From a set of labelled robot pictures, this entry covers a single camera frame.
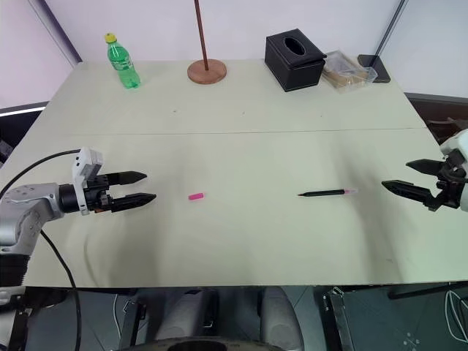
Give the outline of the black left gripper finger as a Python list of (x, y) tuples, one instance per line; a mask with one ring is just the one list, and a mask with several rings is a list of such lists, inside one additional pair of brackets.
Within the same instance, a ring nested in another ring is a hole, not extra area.
[(107, 182), (109, 185), (127, 185), (141, 181), (146, 177), (147, 175), (145, 173), (137, 171), (108, 173)]
[(149, 204), (156, 199), (156, 194), (135, 193), (124, 197), (113, 199), (110, 204), (110, 211), (115, 213)]

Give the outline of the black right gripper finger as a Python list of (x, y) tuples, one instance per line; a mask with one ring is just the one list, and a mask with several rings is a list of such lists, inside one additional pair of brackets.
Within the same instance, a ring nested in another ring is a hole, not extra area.
[(406, 163), (407, 167), (430, 176), (438, 176), (443, 165), (444, 162), (431, 159), (417, 159)]
[(383, 181), (382, 185), (393, 194), (422, 203), (428, 209), (439, 208), (438, 200), (427, 188), (400, 180)]

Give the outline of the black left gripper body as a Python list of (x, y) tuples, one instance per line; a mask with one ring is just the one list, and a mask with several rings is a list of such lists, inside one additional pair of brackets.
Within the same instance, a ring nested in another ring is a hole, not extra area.
[(108, 175), (96, 175), (86, 181), (86, 188), (83, 191), (89, 211), (99, 213), (110, 210), (112, 199), (107, 193), (109, 188)]

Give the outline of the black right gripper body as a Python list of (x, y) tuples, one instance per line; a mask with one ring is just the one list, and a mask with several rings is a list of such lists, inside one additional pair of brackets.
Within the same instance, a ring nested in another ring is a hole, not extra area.
[(427, 205), (430, 211), (442, 206), (467, 212), (467, 157), (460, 150), (452, 150), (444, 161), (429, 161), (429, 174), (438, 179), (441, 192)]

